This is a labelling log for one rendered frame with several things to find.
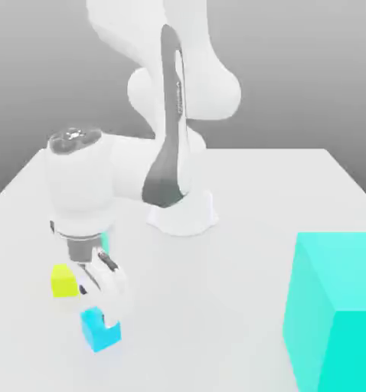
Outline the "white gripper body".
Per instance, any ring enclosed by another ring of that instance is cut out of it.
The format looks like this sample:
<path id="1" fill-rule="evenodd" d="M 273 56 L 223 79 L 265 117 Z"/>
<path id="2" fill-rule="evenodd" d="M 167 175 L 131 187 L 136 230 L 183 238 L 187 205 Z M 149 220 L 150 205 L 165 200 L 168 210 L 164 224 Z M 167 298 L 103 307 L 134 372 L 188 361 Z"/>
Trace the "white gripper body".
<path id="1" fill-rule="evenodd" d="M 104 313 L 122 313 L 126 302 L 127 278 L 110 257 L 94 257 L 83 265 L 85 288 L 99 299 Z"/>

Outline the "small blue cube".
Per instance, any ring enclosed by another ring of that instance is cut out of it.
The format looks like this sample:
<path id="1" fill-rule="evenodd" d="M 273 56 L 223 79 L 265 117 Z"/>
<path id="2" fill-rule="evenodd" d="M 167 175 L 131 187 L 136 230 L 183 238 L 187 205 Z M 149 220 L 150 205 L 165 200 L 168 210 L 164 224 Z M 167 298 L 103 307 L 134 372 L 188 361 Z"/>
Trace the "small blue cube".
<path id="1" fill-rule="evenodd" d="M 121 324 L 107 328 L 103 313 L 97 307 L 80 313 L 80 324 L 83 336 L 94 352 L 102 351 L 121 340 Z"/>

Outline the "small yellow-green cube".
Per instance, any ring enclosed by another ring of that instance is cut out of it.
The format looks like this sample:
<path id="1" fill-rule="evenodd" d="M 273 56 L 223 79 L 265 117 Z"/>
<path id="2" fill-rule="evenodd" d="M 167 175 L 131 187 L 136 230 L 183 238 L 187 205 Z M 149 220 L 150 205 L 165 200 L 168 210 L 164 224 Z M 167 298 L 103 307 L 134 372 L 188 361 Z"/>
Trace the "small yellow-green cube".
<path id="1" fill-rule="evenodd" d="M 55 264 L 51 272 L 53 297 L 66 298 L 79 295 L 76 278 L 67 264 Z"/>

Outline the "large turquoise box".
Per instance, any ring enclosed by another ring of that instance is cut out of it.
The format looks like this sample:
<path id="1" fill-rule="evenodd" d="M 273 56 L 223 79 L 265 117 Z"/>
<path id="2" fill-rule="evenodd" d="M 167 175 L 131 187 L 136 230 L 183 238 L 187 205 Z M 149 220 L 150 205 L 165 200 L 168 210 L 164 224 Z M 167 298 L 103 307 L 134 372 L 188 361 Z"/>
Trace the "large turquoise box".
<path id="1" fill-rule="evenodd" d="M 366 232 L 297 235 L 283 339 L 299 392 L 366 392 Z"/>

